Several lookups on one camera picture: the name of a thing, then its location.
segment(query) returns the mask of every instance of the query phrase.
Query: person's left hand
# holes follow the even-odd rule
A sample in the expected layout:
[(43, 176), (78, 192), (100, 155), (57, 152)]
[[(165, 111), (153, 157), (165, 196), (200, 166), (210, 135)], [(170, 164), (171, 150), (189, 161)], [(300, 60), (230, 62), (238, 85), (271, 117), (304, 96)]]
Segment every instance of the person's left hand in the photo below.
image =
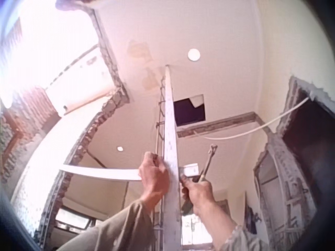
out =
[(150, 212), (169, 190), (169, 172), (160, 156), (146, 152), (139, 167), (139, 175), (144, 186), (141, 200)]

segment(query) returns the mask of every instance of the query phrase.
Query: hand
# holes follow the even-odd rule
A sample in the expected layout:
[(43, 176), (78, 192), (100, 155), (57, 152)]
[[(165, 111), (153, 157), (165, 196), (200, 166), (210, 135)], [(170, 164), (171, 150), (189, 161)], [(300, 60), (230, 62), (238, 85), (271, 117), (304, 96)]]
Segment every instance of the hand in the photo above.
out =
[(139, 167), (139, 175), (144, 186), (140, 199), (150, 212), (169, 190), (169, 172), (160, 156), (146, 152)]
[(181, 182), (184, 187), (182, 189), (183, 198), (185, 200), (191, 200), (193, 203), (193, 211), (196, 215), (200, 216), (204, 207), (211, 203), (215, 203), (213, 189), (210, 182), (202, 181), (199, 183), (194, 183), (185, 175), (181, 176)]

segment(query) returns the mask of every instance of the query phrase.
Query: window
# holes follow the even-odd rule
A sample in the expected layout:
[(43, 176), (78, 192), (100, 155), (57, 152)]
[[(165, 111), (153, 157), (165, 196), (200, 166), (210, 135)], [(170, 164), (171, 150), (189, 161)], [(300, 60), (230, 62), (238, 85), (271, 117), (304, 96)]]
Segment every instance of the window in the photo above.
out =
[(212, 243), (200, 218), (195, 214), (182, 217), (182, 243), (183, 245)]
[(103, 221), (88, 215), (62, 207), (56, 215), (56, 227), (68, 232), (80, 234), (87, 229), (98, 226)]

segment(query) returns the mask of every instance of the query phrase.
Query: person's right hand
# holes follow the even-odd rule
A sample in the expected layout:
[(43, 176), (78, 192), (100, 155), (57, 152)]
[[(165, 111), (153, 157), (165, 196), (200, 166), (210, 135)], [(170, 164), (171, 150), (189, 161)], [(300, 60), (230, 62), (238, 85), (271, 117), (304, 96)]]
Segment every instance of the person's right hand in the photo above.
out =
[(199, 183), (194, 183), (185, 175), (181, 176), (181, 182), (184, 187), (182, 189), (183, 198), (185, 200), (191, 200), (193, 203), (193, 211), (196, 215), (201, 214), (202, 208), (208, 206), (211, 203), (215, 203), (213, 189), (210, 182), (202, 181)]

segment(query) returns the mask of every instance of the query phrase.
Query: ceiling hole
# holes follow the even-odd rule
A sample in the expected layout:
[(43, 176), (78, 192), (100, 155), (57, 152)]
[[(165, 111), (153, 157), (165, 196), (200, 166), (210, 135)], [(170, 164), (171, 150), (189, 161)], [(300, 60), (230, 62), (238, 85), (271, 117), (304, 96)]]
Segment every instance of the ceiling hole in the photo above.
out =
[(204, 95), (178, 100), (173, 105), (178, 127), (206, 120)]
[(195, 62), (200, 59), (200, 52), (197, 49), (190, 49), (187, 56), (188, 56), (188, 59)]

